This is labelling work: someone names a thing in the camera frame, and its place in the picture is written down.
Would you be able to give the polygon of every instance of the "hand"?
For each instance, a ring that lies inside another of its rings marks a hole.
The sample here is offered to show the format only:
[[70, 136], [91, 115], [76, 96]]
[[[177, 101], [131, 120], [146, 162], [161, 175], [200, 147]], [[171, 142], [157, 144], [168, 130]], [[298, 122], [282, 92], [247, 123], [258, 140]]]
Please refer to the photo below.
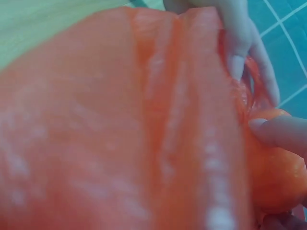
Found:
[[[280, 116], [270, 121], [253, 120], [250, 127], [264, 143], [296, 153], [307, 164], [307, 120]], [[307, 198], [303, 205], [307, 207]], [[265, 230], [307, 230], [307, 223], [285, 213], [266, 216], [262, 227]]]
[[231, 75], [240, 80], [248, 53], [257, 62], [268, 98], [275, 107], [279, 103], [279, 89], [269, 56], [259, 32], [249, 18], [247, 0], [164, 0], [165, 9], [184, 13], [192, 7], [214, 6], [226, 30], [227, 64]]

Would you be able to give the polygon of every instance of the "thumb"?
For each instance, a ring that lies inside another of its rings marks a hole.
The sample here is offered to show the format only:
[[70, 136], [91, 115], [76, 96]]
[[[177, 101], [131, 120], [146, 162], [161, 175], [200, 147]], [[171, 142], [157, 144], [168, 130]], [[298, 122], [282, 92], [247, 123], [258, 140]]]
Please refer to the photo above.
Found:
[[226, 30], [226, 58], [233, 78], [240, 80], [244, 70], [245, 58], [252, 45], [251, 20], [247, 1], [225, 1], [218, 7]]
[[249, 126], [262, 142], [296, 153], [307, 161], [307, 120], [279, 116], [269, 121], [252, 120]]

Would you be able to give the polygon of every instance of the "tiled wall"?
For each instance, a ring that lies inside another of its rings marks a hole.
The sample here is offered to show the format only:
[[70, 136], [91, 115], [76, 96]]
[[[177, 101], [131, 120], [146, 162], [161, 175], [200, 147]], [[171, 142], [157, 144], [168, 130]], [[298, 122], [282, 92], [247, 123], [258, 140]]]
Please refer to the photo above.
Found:
[[282, 109], [307, 118], [307, 0], [249, 0], [273, 63]]

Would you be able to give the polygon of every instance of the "blue tile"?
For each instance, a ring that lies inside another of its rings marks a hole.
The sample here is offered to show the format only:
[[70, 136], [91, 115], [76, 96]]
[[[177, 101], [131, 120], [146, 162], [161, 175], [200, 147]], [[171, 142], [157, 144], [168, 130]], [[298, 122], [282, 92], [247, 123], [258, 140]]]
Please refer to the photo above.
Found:
[[306, 0], [268, 0], [280, 18], [285, 17], [296, 8], [303, 5]]
[[262, 39], [273, 64], [283, 101], [307, 84], [307, 79], [280, 26]]
[[283, 24], [307, 69], [307, 8], [302, 9]]
[[248, 11], [250, 18], [254, 21], [260, 33], [277, 22], [263, 0], [248, 1]]
[[307, 99], [307, 90], [304, 90], [295, 98], [291, 99], [284, 106], [282, 106], [282, 109], [289, 112], [292, 116], [297, 116], [307, 119], [306, 99]]

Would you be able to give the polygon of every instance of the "tile grout line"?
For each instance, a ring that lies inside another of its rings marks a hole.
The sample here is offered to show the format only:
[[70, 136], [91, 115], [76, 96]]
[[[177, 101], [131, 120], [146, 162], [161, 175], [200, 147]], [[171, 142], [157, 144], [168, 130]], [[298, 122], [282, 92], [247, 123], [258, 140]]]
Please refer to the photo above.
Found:
[[291, 96], [289, 96], [287, 99], [285, 99], [283, 102], [281, 102], [277, 108], [282, 107], [283, 105], [285, 105], [286, 103], [288, 103], [290, 100], [292, 100], [293, 98], [295, 98], [297, 95], [299, 95], [302, 91], [304, 91], [307, 88], [307, 85], [304, 85], [302, 88], [300, 88], [298, 91], [296, 91], [295, 93], [293, 93]]
[[273, 7], [271, 6], [271, 4], [268, 2], [268, 0], [263, 0], [265, 2], [265, 4], [267, 4], [267, 6], [269, 7], [270, 11], [272, 12], [272, 14], [274, 15], [274, 17], [276, 18], [277, 22], [280, 24], [284, 34], [286, 35], [287, 39], [289, 40], [289, 43], [294, 51], [294, 54], [298, 60], [298, 63], [300, 65], [300, 67], [302, 68], [303, 72], [304, 72], [304, 75], [305, 77], [307, 78], [307, 71], [305, 69], [305, 66], [302, 62], [302, 59], [301, 57], [299, 56], [298, 54], [298, 51], [297, 51], [297, 48], [296, 46], [294, 45], [294, 42], [292, 40], [292, 38], [290, 37], [288, 31], [286, 30], [285, 26], [283, 25], [283, 23], [281, 22], [280, 18], [278, 17], [277, 13], [275, 12], [275, 10], [273, 9]]
[[[303, 5], [301, 5], [300, 7], [297, 7], [295, 10], [293, 10], [291, 13], [289, 13], [288, 15], [286, 15], [285, 17], [283, 17], [280, 22], [283, 23], [284, 21], [286, 21], [287, 19], [289, 19], [291, 16], [293, 16], [294, 14], [296, 14], [297, 12], [299, 12], [300, 10], [304, 9], [305, 7], [307, 7], [307, 2], [305, 2]], [[265, 31], [263, 31], [260, 36], [263, 37], [266, 34], [268, 34], [270, 31], [272, 31], [273, 29], [275, 29], [277, 26], [279, 26], [280, 23], [276, 22], [274, 23], [272, 26], [270, 26], [268, 29], [266, 29]]]

